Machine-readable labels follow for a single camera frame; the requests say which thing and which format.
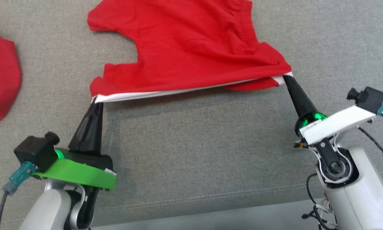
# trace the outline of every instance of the gray couch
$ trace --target gray couch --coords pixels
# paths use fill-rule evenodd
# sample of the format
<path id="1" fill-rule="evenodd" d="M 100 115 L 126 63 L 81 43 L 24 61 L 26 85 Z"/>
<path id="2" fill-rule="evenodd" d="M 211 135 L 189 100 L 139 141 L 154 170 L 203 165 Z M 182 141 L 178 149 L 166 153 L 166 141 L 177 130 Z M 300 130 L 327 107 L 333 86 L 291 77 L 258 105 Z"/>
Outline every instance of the gray couch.
<path id="1" fill-rule="evenodd" d="M 104 64 L 136 61 L 129 39 L 89 30 L 86 15 L 98 2 L 0 1 L 0 35 L 15 41 L 23 73 L 0 121 L 0 200 L 18 167 L 14 147 L 47 131 L 66 147 Z M 258 0 L 252 17 L 258 38 L 285 56 L 327 115 L 352 104 L 351 87 L 383 91 L 383 1 Z M 304 183 L 316 159 L 292 148 L 295 121 L 284 86 L 106 104 L 102 151 L 113 158 L 118 181 L 115 191 L 100 193 L 94 226 L 308 199 Z M 383 119 L 365 128 L 383 145 Z M 352 131 L 347 143 L 363 144 L 383 175 L 383 156 L 371 141 Z M 43 188 L 29 179 L 8 199 L 3 230 L 18 228 Z M 311 192 L 321 195 L 316 180 Z"/>

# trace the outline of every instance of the black cable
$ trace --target black cable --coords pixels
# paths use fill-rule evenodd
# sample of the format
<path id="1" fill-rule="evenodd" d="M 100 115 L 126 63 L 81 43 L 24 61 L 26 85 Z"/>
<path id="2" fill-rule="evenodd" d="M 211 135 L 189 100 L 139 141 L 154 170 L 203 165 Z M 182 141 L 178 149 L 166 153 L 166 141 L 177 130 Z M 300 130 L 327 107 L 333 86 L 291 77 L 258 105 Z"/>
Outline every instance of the black cable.
<path id="1" fill-rule="evenodd" d="M 320 226 L 322 226 L 326 230 L 333 230 L 333 228 L 328 228 L 326 226 L 326 224 L 324 223 L 324 220 L 322 220 L 322 218 L 320 217 L 320 215 L 318 213 L 318 208 L 316 205 L 314 205 L 314 212 L 315 212 L 315 216 L 316 216 L 317 220 L 319 221 Z"/>
<path id="2" fill-rule="evenodd" d="M 370 140 L 374 142 L 374 144 L 380 149 L 380 151 L 383 153 L 383 148 L 380 146 L 380 144 L 377 143 L 377 141 L 370 135 L 368 132 L 366 132 L 364 129 L 361 127 L 358 127 L 360 131 L 362 131 Z"/>
<path id="3" fill-rule="evenodd" d="M 309 196 L 309 198 L 311 199 L 312 203 L 314 203 L 314 204 L 316 204 L 316 202 L 315 202 L 315 200 L 312 198 L 311 192 L 309 191 L 309 180 L 310 180 L 312 177 L 316 176 L 316 175 L 317 175 L 316 173 L 311 174 L 311 175 L 308 176 L 308 179 L 306 179 L 306 191 L 308 192 L 308 196 Z"/>
<path id="4" fill-rule="evenodd" d="M 4 195 L 3 195 L 3 198 L 2 198 L 2 203 L 0 204 L 0 224 L 2 223 L 2 216 L 3 216 L 4 205 L 6 203 L 6 199 L 7 199 L 8 195 L 9 195 L 8 191 L 4 192 Z"/>
<path id="5" fill-rule="evenodd" d="M 308 219 L 309 217 L 313 217 L 313 214 L 314 214 L 314 211 L 312 210 L 310 213 L 308 214 L 303 214 L 302 215 L 302 219 L 305 220 L 305 219 Z"/>
<path id="6" fill-rule="evenodd" d="M 304 214 L 304 215 L 302 215 L 302 219 L 308 219 L 309 217 L 312 217 L 312 218 L 317 219 L 317 217 L 316 217 L 315 215 L 313 215 L 313 214 Z"/>

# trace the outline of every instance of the wire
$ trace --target wire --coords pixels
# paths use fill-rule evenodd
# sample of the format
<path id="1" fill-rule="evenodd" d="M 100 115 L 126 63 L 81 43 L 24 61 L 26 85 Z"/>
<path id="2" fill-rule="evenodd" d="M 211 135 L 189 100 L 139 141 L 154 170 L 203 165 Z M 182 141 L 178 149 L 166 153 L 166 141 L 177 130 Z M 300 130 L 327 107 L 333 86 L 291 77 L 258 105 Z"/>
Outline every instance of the wire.
<path id="1" fill-rule="evenodd" d="M 316 175 L 317 175 L 316 173 L 311 174 L 311 175 L 308 176 L 308 179 L 306 179 L 306 191 L 308 192 L 308 196 L 309 196 L 309 198 L 311 199 L 312 203 L 314 203 L 314 204 L 316 204 L 316 202 L 315 202 L 315 200 L 312 198 L 311 192 L 309 191 L 309 180 L 310 180 L 312 177 L 316 176 Z"/>
<path id="2" fill-rule="evenodd" d="M 379 143 L 377 143 L 377 141 L 370 135 L 368 134 L 368 132 L 366 132 L 364 129 L 362 129 L 361 127 L 358 127 L 358 129 L 360 131 L 362 131 L 370 140 L 372 140 L 374 142 L 374 144 L 380 149 L 380 151 L 383 153 L 383 148 L 380 146 Z"/>
<path id="3" fill-rule="evenodd" d="M 4 205 L 6 203 L 6 199 L 7 199 L 8 195 L 9 195 L 8 191 L 4 192 L 4 195 L 3 195 L 3 198 L 2 198 L 2 203 L 0 204 L 0 224 L 2 223 L 2 216 L 3 216 Z"/>
<path id="4" fill-rule="evenodd" d="M 319 225 L 323 227 L 323 229 L 326 229 L 326 230 L 333 230 L 332 228 L 328 228 L 326 226 L 326 224 L 324 223 L 324 220 L 322 220 L 322 218 L 320 217 L 319 213 L 318 213 L 318 208 L 316 205 L 314 205 L 314 213 L 315 213 L 315 217 L 316 219 L 319 221 Z"/>
<path id="5" fill-rule="evenodd" d="M 309 217 L 314 217 L 313 214 L 314 214 L 314 211 L 312 210 L 312 211 L 311 211 L 310 213 L 308 213 L 308 214 L 303 214 L 301 218 L 302 218 L 303 220 L 305 220 L 305 219 L 308 219 Z"/>
<path id="6" fill-rule="evenodd" d="M 25 161 L 13 174 L 9 177 L 9 182 L 3 187 L 4 191 L 8 191 L 9 195 L 13 195 L 18 187 L 31 175 L 37 171 L 33 163 Z"/>

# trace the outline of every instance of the green led light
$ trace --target green led light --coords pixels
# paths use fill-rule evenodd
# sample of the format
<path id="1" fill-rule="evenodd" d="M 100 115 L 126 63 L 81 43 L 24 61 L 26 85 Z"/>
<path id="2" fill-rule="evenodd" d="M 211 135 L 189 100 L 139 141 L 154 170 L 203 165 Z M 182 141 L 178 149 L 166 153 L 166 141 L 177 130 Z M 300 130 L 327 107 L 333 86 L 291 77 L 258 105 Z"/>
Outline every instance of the green led light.
<path id="1" fill-rule="evenodd" d="M 320 112 L 315 112 L 315 113 L 314 113 L 314 118 L 315 118 L 315 119 L 320 119 L 320 120 L 325 120 L 325 119 L 326 119 L 326 116 L 323 115 L 323 114 L 320 113 Z"/>
<path id="2" fill-rule="evenodd" d="M 64 159 L 65 158 L 64 154 L 63 154 L 63 152 L 61 150 L 56 149 L 55 152 L 57 153 L 59 159 Z"/>
<path id="3" fill-rule="evenodd" d="M 308 119 L 305 119 L 305 120 L 302 122 L 302 127 L 301 127 L 301 128 L 305 127 L 307 124 L 308 124 Z"/>

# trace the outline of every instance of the green bracket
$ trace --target green bracket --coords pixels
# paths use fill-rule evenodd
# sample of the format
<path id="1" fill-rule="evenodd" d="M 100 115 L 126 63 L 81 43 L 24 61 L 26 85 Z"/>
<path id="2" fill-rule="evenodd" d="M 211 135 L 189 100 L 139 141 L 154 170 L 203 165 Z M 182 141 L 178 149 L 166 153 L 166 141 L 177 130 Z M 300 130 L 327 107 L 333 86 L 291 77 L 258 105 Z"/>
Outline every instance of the green bracket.
<path id="1" fill-rule="evenodd" d="M 36 172 L 34 175 L 103 189 L 113 189 L 116 183 L 116 176 L 109 172 L 60 156 L 45 173 Z"/>

